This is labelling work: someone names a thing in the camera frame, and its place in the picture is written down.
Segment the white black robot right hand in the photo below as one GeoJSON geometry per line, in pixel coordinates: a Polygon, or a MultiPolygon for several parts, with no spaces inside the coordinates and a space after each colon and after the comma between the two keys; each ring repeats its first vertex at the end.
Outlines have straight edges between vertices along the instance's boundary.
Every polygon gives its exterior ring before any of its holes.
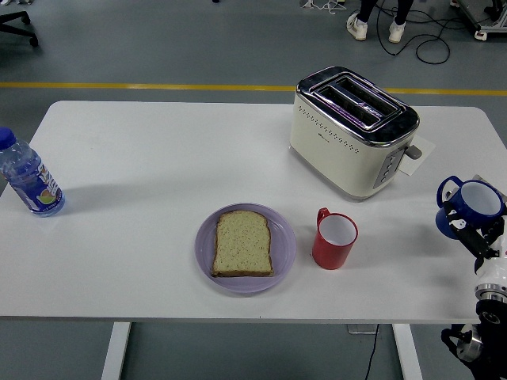
{"type": "Polygon", "coordinates": [[[449,201],[444,201],[444,221],[457,240],[475,258],[477,299],[485,293],[506,295],[506,212],[493,222],[475,228],[449,201]]]}

